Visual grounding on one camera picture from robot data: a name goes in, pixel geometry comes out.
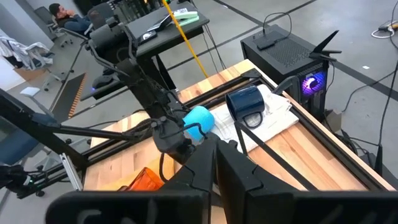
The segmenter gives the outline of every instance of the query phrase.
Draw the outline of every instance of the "yellow cable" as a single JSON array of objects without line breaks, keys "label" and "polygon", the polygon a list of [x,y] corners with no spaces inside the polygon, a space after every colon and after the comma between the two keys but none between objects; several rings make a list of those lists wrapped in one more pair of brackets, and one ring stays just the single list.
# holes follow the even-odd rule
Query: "yellow cable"
[{"label": "yellow cable", "polygon": [[175,26],[177,27],[178,31],[180,31],[180,34],[182,36],[182,38],[184,39],[185,43],[187,43],[187,46],[189,48],[189,51],[191,51],[191,54],[193,55],[193,57],[195,58],[195,60],[197,61],[197,64],[200,67],[200,70],[203,72],[203,74],[205,75],[206,78],[208,78],[209,76],[207,75],[205,68],[203,68],[203,65],[201,64],[199,58],[197,57],[197,55],[195,54],[195,52],[193,51],[193,48],[191,46],[191,44],[189,43],[187,37],[184,34],[184,31],[181,29],[180,24],[177,22],[177,20],[175,19],[173,12],[170,8],[170,6],[167,4],[166,0],[162,0],[163,5],[166,7],[167,11],[169,12],[171,18],[173,19],[173,22],[175,24]]}]

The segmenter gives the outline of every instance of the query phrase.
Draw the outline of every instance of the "computer tower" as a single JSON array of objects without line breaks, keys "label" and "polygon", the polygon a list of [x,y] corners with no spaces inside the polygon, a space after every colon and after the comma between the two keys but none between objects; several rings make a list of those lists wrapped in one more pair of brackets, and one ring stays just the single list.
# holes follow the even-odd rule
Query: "computer tower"
[{"label": "computer tower", "polygon": [[[337,31],[316,47],[289,34],[278,25],[273,25],[266,29],[265,36],[260,31],[241,40],[243,57],[253,62],[276,84],[280,84],[287,77],[297,76],[300,81],[298,102],[317,120],[322,121],[329,61],[335,60],[328,54],[339,53],[322,50],[336,33]],[[275,44],[259,50],[258,40],[264,38],[275,40]]]}]

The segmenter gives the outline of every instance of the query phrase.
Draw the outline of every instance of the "man sitting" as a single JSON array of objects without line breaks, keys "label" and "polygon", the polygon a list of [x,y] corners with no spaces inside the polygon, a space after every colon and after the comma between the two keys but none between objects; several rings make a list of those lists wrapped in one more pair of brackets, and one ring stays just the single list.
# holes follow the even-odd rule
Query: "man sitting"
[{"label": "man sitting", "polygon": [[58,3],[51,4],[49,6],[49,11],[55,16],[55,21],[59,27],[74,31],[80,35],[85,35],[85,31],[91,24],[87,17],[81,18],[79,15],[76,15],[73,10],[65,10],[65,8]]}]

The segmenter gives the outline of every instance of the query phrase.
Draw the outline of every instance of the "gray floor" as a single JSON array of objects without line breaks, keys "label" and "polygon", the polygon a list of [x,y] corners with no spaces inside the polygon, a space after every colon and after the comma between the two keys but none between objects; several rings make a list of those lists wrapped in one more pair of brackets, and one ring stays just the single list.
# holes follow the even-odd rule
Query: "gray floor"
[{"label": "gray floor", "polygon": [[[306,0],[224,0],[224,2],[245,14],[249,14],[255,20],[262,21],[266,15],[272,12],[289,11],[305,3]],[[250,21],[213,0],[202,0],[195,3],[199,10],[210,19],[209,27],[217,44],[232,39],[253,27],[258,27],[256,21]],[[374,39],[370,36],[370,33],[391,18],[391,7],[393,5],[393,1],[388,0],[378,2],[372,0],[317,0],[290,14],[293,20],[292,32],[317,45],[334,30],[339,29],[340,32],[327,48],[342,50],[343,53],[341,55],[335,56],[341,63],[377,80],[393,71],[396,51],[388,39]],[[271,24],[278,24],[285,29],[289,29],[289,21],[286,17],[278,19]],[[259,30],[261,28],[257,28],[246,35],[242,35],[240,38],[218,47],[227,67],[243,59],[239,41]],[[206,34],[205,38],[210,47],[212,47]],[[197,54],[206,50],[203,36],[195,37],[190,42]],[[66,46],[64,49],[55,47],[53,51],[57,56],[55,57],[53,69],[57,71],[67,70],[77,50],[77,40],[75,44]],[[215,50],[212,50],[211,53],[215,58],[217,69],[220,71],[221,65]],[[180,44],[167,50],[160,56],[168,68],[191,57],[185,44]],[[216,73],[209,54],[203,54],[199,59],[208,74]],[[93,60],[93,57],[85,50],[82,50],[74,67],[75,73],[71,74],[69,79],[83,72],[92,77],[100,72],[101,69],[102,67]],[[194,60],[171,69],[170,74],[179,89],[184,89],[205,78]],[[42,79],[38,79],[31,83],[25,83],[9,92],[14,96],[18,96],[18,93],[26,86],[40,86],[41,81]],[[382,83],[389,86],[390,82],[391,78],[387,78]],[[349,94],[361,85],[363,83],[357,79],[336,69],[335,81],[326,97],[326,107],[342,110],[348,100]],[[48,93],[43,92],[38,94],[38,100],[45,106],[50,107],[59,88],[60,83],[52,83]],[[28,99],[20,96],[18,98],[35,108],[35,110],[38,109]],[[377,142],[382,110],[386,99],[385,95],[373,88],[365,88],[357,92],[351,100],[348,110],[343,115],[343,128],[352,137]],[[95,105],[96,103],[94,99],[80,103],[76,112],[88,107],[92,107],[92,109],[73,117],[64,122],[64,124],[83,127],[103,121],[119,120],[140,108],[138,102],[128,91],[102,104]],[[395,100],[391,100],[386,115],[382,143],[384,146],[384,164],[394,175],[398,175],[398,161],[396,159],[398,152],[394,145],[394,139],[398,130],[398,123],[394,119],[395,111],[398,111],[398,103]],[[365,144],[361,145],[373,153],[376,152],[376,148],[374,147]],[[86,144],[77,147],[78,151],[87,149],[88,146]],[[29,158],[25,164],[25,168],[27,170],[31,169],[43,157],[44,154],[39,153],[33,158]],[[48,204],[59,195],[71,190],[72,187],[69,184],[59,183],[45,189],[46,195],[43,198],[37,198],[33,195],[24,200],[18,200],[14,194],[10,194],[5,206],[0,211],[0,223],[43,223]]]}]

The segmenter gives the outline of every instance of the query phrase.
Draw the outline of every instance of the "wooden table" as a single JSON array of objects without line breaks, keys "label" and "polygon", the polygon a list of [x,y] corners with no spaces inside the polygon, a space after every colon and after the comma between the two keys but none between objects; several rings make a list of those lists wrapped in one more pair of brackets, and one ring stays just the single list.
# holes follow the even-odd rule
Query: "wooden table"
[{"label": "wooden table", "polygon": [[[182,90],[180,92],[180,99],[182,102],[188,101],[252,68],[257,67],[249,60],[242,61],[217,75],[213,75],[206,80]],[[270,81],[270,83],[276,86],[276,84],[264,73],[262,73],[262,75]],[[334,140],[343,150],[356,160],[360,166],[363,166],[364,169],[385,186],[385,188],[394,190],[390,184],[375,173],[342,142],[335,138],[329,130],[323,127],[323,125],[320,124],[312,115],[291,99],[288,94],[284,93],[284,96],[287,97],[298,109],[302,110],[308,119],[312,120],[317,126],[319,126],[322,131],[329,135],[332,140]],[[136,113],[108,126],[105,130],[126,131],[133,128],[137,123],[146,118],[148,118],[147,114]],[[105,139],[93,138],[91,146],[93,147],[104,140]],[[292,167],[299,171],[307,180],[320,190],[366,190],[366,187],[360,183],[353,174],[345,169],[341,162],[336,159],[328,149],[326,149],[319,140],[309,132],[309,130],[304,128],[300,122],[274,136],[272,139],[268,140],[266,144],[275,150],[279,156],[285,159]],[[146,139],[119,154],[111,156],[89,167],[86,172],[84,189],[113,190],[123,182],[131,182],[132,177],[134,177],[134,172],[141,170],[148,163],[154,163],[154,161],[157,161],[159,155],[160,153],[156,149],[152,138]],[[295,180],[260,147],[250,151],[249,156],[255,163],[259,164],[274,176],[297,189],[305,190],[297,180]],[[168,171],[166,177],[171,177],[172,175],[173,173]]]}]

